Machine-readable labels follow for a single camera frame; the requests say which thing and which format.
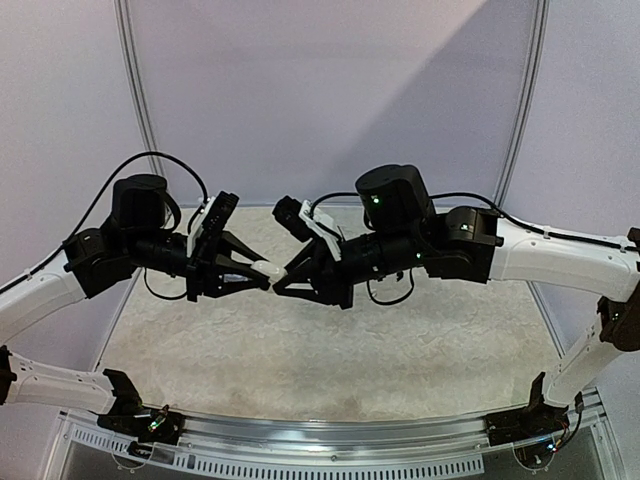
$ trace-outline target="vented metal panel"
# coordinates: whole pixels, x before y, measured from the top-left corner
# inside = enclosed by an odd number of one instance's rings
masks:
[[[75,425],[73,441],[112,452],[132,462],[142,462],[127,453],[130,439],[109,432]],[[465,455],[451,460],[417,462],[406,465],[376,467],[278,466],[254,462],[231,461],[203,453],[175,453],[168,463],[149,460],[158,465],[185,473],[198,473],[221,479],[253,480],[413,480],[423,478],[463,478],[484,473],[482,455]]]

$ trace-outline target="white wall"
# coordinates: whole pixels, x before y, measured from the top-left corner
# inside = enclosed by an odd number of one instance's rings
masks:
[[[384,163],[492,195],[533,0],[131,2],[155,137],[244,204],[353,190]],[[173,193],[195,203],[187,176]]]
[[[542,65],[506,202],[530,221],[625,234],[640,226],[640,3],[551,2]],[[542,289],[565,346],[597,296]],[[640,478],[638,354],[598,379],[629,478]]]
[[[115,166],[142,149],[113,3],[4,2],[0,105],[2,284],[56,248]],[[109,197],[93,225],[107,215]],[[91,368],[124,288],[58,312],[12,340],[10,349]],[[0,407],[0,477],[38,478],[56,412]]]

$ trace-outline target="wire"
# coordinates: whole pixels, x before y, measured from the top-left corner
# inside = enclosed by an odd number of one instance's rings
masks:
[[[98,203],[98,201],[100,200],[100,198],[102,197],[102,194],[105,192],[105,190],[107,189],[107,187],[109,186],[109,184],[113,181],[113,179],[125,168],[127,167],[129,164],[133,163],[134,161],[138,160],[139,158],[143,158],[143,157],[161,157],[164,158],[166,160],[169,160],[173,163],[175,163],[176,165],[179,165],[180,167],[182,167],[183,169],[185,169],[195,180],[196,182],[198,182],[198,185],[200,186],[200,189],[202,190],[202,195],[204,199],[207,199],[209,197],[208,193],[207,193],[207,187],[204,184],[204,182],[202,181],[202,179],[200,178],[200,176],[195,172],[195,170],[193,170],[189,165],[187,165],[186,163],[184,163],[182,160],[179,160],[178,158],[174,157],[173,155],[169,155],[168,153],[162,153],[162,152],[156,152],[156,151],[147,151],[147,152],[140,152],[132,157],[129,157],[128,159],[126,159],[124,162],[122,162],[120,164],[120,166],[118,168],[116,168],[113,173],[109,176],[109,178],[107,179],[107,181],[104,183],[104,185],[102,186],[102,188],[98,191],[98,194],[96,195],[96,197],[93,199],[93,202],[91,202],[91,204],[89,205],[89,208],[87,209],[87,211],[85,212],[85,214],[82,216],[82,218],[80,219],[80,221],[78,222],[78,224],[76,225],[76,227],[71,231],[71,233],[69,234],[69,236],[65,239],[65,241],[63,242],[63,244],[65,242],[67,242],[68,240],[71,239],[71,237],[73,237],[76,233],[78,233],[78,230],[80,230],[80,228],[82,227],[82,225],[84,224],[84,222],[87,220],[87,218],[89,217],[89,215],[91,214],[91,212],[93,211],[93,209],[95,208],[96,204]],[[14,280],[12,280],[11,282],[7,283],[6,285],[4,285],[3,287],[0,288],[0,295],[2,295],[3,293],[11,290],[12,288],[14,288],[15,286],[19,285],[20,283],[24,282],[25,280],[27,280],[31,275],[35,275],[36,273],[38,273],[40,270],[42,270],[44,267],[46,267],[47,265],[49,265],[51,263],[51,261],[56,258],[56,256],[58,256],[58,254],[60,252],[62,252],[63,250],[63,246],[60,245],[58,248],[56,248],[53,253],[51,255],[49,255],[47,258],[45,258],[41,263],[39,263],[38,265],[36,265],[33,270],[30,270],[28,274],[24,274],[19,276],[18,278],[15,278]]]
[[[369,299],[371,299],[371,301],[373,303],[375,303],[376,305],[381,305],[383,307],[390,307],[392,305],[397,305],[399,303],[404,302],[413,293],[413,290],[416,287],[416,284],[415,284],[415,282],[413,280],[413,268],[409,269],[409,283],[411,284],[411,288],[409,289],[409,291],[407,293],[405,293],[400,298],[396,298],[395,300],[390,300],[388,302],[383,302],[381,300],[376,300],[376,298],[373,295],[373,292],[371,291],[371,280],[367,280],[367,293],[369,294]]]
[[[196,208],[196,211],[193,212],[193,215],[191,215],[191,218],[189,219],[189,223],[187,224],[187,233],[191,233],[193,222],[198,217],[198,215],[200,215],[203,211],[204,211],[204,203],[201,204],[198,208]]]
[[[564,447],[566,447],[569,444],[571,440],[573,440],[573,437],[576,436],[576,433],[578,433],[578,430],[580,429],[581,423],[582,423],[582,411],[578,413],[578,421],[576,422],[576,426],[571,432],[571,435],[569,435],[569,438],[567,438],[567,440],[563,441],[560,445],[558,445],[558,447],[556,448],[556,452],[559,452],[560,450],[562,450]]]
[[[149,293],[151,295],[153,295],[156,298],[159,298],[160,300],[168,300],[170,302],[173,302],[175,300],[182,300],[183,298],[185,298],[187,296],[187,292],[184,292],[181,295],[177,295],[175,297],[167,297],[166,295],[161,295],[159,293],[156,293],[153,291],[153,289],[149,286],[149,281],[147,280],[147,269],[144,269],[144,275],[142,276],[142,278],[144,279],[144,286],[147,287],[147,290],[149,290]]]
[[[451,198],[451,197],[468,197],[468,198],[475,198],[476,200],[480,200],[481,202],[484,202],[487,205],[489,205],[493,210],[498,212],[500,215],[502,215],[504,218],[506,218],[508,221],[510,221],[514,225],[520,228],[523,228],[525,230],[530,230],[533,233],[537,233],[539,235],[547,235],[551,238],[557,238],[559,240],[569,240],[573,242],[588,243],[590,245],[598,245],[600,247],[615,248],[616,250],[625,250],[628,252],[640,252],[640,248],[638,247],[623,247],[622,245],[619,245],[617,243],[607,242],[606,240],[600,240],[597,238],[581,237],[579,235],[569,235],[569,234],[560,233],[560,232],[545,232],[540,227],[536,227],[535,225],[529,225],[528,223],[522,222],[517,218],[512,217],[507,212],[505,212],[502,208],[498,207],[498,205],[496,205],[494,202],[492,202],[486,197],[483,197],[482,195],[478,195],[477,193],[451,192],[451,193],[440,193],[438,195],[431,195],[432,200],[437,200],[439,198]]]
[[[316,207],[318,205],[320,205],[322,202],[324,202],[325,200],[329,200],[330,198],[336,198],[336,197],[359,197],[359,196],[360,195],[357,194],[356,192],[333,192],[333,193],[327,193],[326,195],[323,195],[320,198],[316,199],[311,204],[311,208],[309,209],[309,218],[311,220],[313,220],[313,214],[316,211]],[[336,232],[334,230],[331,230],[326,225],[323,225],[320,222],[316,222],[316,225],[318,225],[325,232],[330,233],[331,235],[336,237],[338,240],[344,240],[344,237],[342,237],[338,232]]]

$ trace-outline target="robotic arm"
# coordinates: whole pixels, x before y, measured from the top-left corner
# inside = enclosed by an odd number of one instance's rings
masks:
[[[626,237],[551,230],[493,204],[437,214],[433,199],[440,196],[429,196],[411,165],[372,170],[358,179],[356,190],[372,233],[349,240],[317,204],[285,197],[276,205],[276,220],[299,240],[311,240],[285,267],[276,293],[346,309],[355,284],[422,267],[442,279],[528,280],[603,295],[585,335],[533,381],[529,405],[486,417],[491,444],[568,425],[568,406],[580,403],[580,391],[621,353],[640,350],[639,229]]]
[[[64,242],[62,251],[42,270],[0,295],[0,344],[47,315],[116,283],[139,267],[184,277],[187,298],[221,297],[242,290],[268,289],[278,268],[224,230],[238,197],[221,192],[195,218],[188,235],[176,233],[180,210],[168,196],[166,180],[135,175],[114,185],[111,215],[100,228],[83,230]],[[163,228],[166,207],[174,227]],[[231,259],[242,255],[250,263]],[[104,428],[138,437],[142,442],[176,443],[182,415],[168,407],[142,405],[125,373],[78,372],[53,367],[0,348],[0,405],[43,403],[80,408],[98,414]]]

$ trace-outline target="white carpet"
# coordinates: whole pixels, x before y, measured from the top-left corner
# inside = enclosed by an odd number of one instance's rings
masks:
[[[275,263],[301,248],[270,208],[243,208],[227,229]],[[361,208],[327,208],[347,238]],[[356,288],[351,310],[250,291],[166,302],[142,281],[113,332],[101,368],[124,370],[147,404],[210,414],[327,421],[457,415],[526,402],[533,378],[557,360],[524,283],[432,280],[395,307]],[[184,281],[150,272],[163,294]],[[388,279],[392,299],[407,280]]]

